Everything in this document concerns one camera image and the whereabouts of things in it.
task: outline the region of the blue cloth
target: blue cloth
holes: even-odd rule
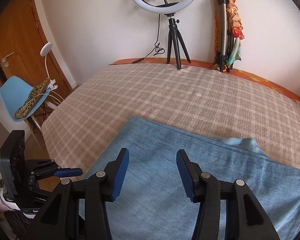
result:
[[[106,203],[114,240],[191,239],[199,204],[186,197],[176,165],[179,149],[219,180],[243,179],[281,240],[300,229],[300,170],[274,162],[251,138],[211,139],[132,117],[86,178],[115,160],[122,147],[129,149],[130,163],[120,196]],[[224,239],[225,212],[222,201],[218,239]]]

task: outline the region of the wooden floor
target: wooden floor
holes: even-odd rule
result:
[[[25,159],[49,159],[49,154],[43,139],[42,134],[36,129],[36,137],[42,147],[40,149],[39,145],[34,139],[34,136],[31,134],[26,141],[25,149]],[[56,185],[60,182],[60,179],[57,177],[50,177],[47,179],[39,180],[39,185],[41,189],[53,191]]]

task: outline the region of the plaid bedspread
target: plaid bedspread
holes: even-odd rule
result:
[[[207,137],[252,137],[300,169],[299,102],[217,71],[150,63],[108,66],[68,96],[42,125],[50,157],[86,172],[134,115]]]

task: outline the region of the tripod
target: tripod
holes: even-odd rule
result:
[[[171,49],[172,49],[172,42],[173,42],[173,47],[174,47],[174,55],[175,55],[175,60],[176,60],[176,67],[177,69],[181,69],[181,59],[180,59],[180,50],[179,50],[179,42],[180,41],[181,47],[184,51],[184,54],[187,58],[187,61],[191,63],[188,51],[185,47],[183,38],[181,36],[181,33],[178,30],[178,26],[176,25],[179,23],[179,20],[175,20],[172,18],[174,16],[174,13],[171,14],[166,14],[167,17],[169,18],[169,37],[168,37],[168,51],[167,51],[167,56],[166,56],[166,63],[168,64],[170,62],[171,58]]]

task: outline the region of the ring light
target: ring light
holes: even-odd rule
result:
[[[171,6],[168,7],[157,7],[150,5],[143,0],[133,0],[137,5],[139,5],[142,9],[152,12],[152,13],[157,13],[157,14],[170,14],[170,13],[175,13],[178,11],[183,10],[184,8],[188,7],[193,0],[182,0],[181,2],[177,4],[172,4]]]

